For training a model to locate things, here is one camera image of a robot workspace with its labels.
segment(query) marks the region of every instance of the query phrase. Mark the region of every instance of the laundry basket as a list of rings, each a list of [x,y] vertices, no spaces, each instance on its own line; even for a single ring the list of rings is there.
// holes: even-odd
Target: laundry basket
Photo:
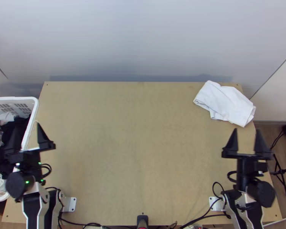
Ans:
[[[34,97],[0,97],[0,114],[12,112],[22,118],[27,118],[31,115],[21,142],[22,150],[27,150],[27,144],[31,135],[38,106],[39,101]],[[7,192],[5,194],[0,194],[0,201],[6,200],[9,196],[10,195]]]

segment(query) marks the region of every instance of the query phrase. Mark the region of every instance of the white towel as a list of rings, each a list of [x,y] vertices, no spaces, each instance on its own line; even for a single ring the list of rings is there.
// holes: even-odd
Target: white towel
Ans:
[[[254,117],[256,107],[235,87],[220,86],[207,81],[200,89],[194,103],[210,111],[211,119],[235,123],[241,127]]]

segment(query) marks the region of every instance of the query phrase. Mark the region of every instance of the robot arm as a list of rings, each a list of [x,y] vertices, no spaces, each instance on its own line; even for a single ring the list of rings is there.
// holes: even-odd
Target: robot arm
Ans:
[[[17,130],[12,133],[5,147],[5,158],[18,171],[8,176],[5,187],[16,202],[22,203],[27,229],[56,229],[59,214],[75,210],[76,198],[66,197],[60,189],[51,188],[52,190],[48,191],[49,189],[43,187],[46,180],[42,174],[40,152],[55,149],[56,146],[39,123],[37,138],[38,149],[20,151],[21,141],[18,139]]]
[[[267,148],[259,130],[256,132],[255,154],[238,154],[237,130],[234,129],[222,158],[237,159],[237,170],[228,173],[228,179],[235,183],[232,190],[222,191],[222,201],[214,211],[226,211],[231,216],[235,229],[263,229],[263,208],[269,208],[275,199],[275,190],[257,177],[267,172],[267,164],[259,160],[271,160],[272,152]],[[236,180],[230,175],[236,173]]]

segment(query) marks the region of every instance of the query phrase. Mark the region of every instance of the table surface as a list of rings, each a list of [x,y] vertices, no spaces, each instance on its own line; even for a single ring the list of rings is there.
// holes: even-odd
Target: table surface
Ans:
[[[236,169],[236,160],[221,158],[222,147],[238,128],[239,152],[253,153],[254,124],[211,120],[193,103],[203,84],[45,82],[36,121],[57,147],[41,153],[42,163],[53,168],[46,187],[77,197],[75,212],[63,217],[135,225],[144,213],[150,225],[181,225],[207,211],[213,182],[232,189],[227,172]],[[222,85],[242,91],[239,84]],[[36,146],[34,128],[29,147]],[[269,173],[264,180],[272,184]],[[277,200],[264,213],[263,221],[282,219]],[[24,223],[21,204],[9,198],[3,221]]]

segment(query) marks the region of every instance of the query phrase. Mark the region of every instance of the tripod stand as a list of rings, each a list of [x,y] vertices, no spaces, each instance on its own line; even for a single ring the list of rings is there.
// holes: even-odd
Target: tripod stand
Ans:
[[[270,172],[270,174],[275,175],[279,179],[279,181],[284,186],[285,194],[286,194],[286,182],[285,182],[285,178],[284,178],[284,173],[286,173],[286,169],[281,168],[280,163],[278,162],[278,159],[276,158],[275,154],[273,154],[273,157],[275,159],[275,169],[274,169],[274,172]]]

